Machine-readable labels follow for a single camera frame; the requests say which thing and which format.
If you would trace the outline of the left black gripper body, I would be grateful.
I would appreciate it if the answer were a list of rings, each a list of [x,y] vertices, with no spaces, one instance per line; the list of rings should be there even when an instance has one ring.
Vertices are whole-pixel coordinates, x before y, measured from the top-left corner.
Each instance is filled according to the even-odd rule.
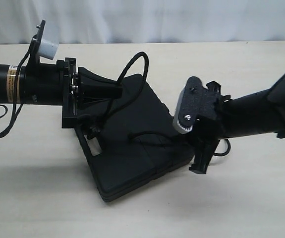
[[[49,64],[41,63],[38,57],[33,57],[20,75],[20,101],[30,105],[62,106],[61,127],[75,128],[75,100],[71,93],[75,73],[75,58],[65,58]]]

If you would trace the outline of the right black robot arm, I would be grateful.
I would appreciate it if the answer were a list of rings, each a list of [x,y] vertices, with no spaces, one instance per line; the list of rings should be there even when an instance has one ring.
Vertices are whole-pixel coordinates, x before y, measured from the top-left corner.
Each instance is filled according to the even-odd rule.
[[[275,133],[285,138],[285,79],[273,90],[266,89],[214,105],[216,119],[197,116],[187,137],[194,147],[194,162],[189,170],[205,174],[222,139]]]

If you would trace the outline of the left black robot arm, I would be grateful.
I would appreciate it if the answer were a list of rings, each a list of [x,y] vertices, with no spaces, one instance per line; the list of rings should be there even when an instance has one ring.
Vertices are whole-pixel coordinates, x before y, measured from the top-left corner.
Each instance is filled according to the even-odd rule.
[[[32,60],[19,72],[14,65],[0,64],[0,104],[12,103],[16,76],[18,103],[61,106],[62,128],[76,127],[89,106],[122,96],[115,81],[77,67],[75,58],[56,64]]]

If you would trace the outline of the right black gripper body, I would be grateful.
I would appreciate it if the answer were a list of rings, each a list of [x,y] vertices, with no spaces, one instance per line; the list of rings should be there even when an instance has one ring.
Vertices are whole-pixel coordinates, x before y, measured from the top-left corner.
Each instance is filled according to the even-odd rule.
[[[195,117],[192,131],[189,133],[189,143],[195,148],[206,146],[216,148],[222,134],[221,104],[225,97],[221,95],[221,85],[211,81],[203,86],[199,84],[192,95],[194,105],[191,107]]]

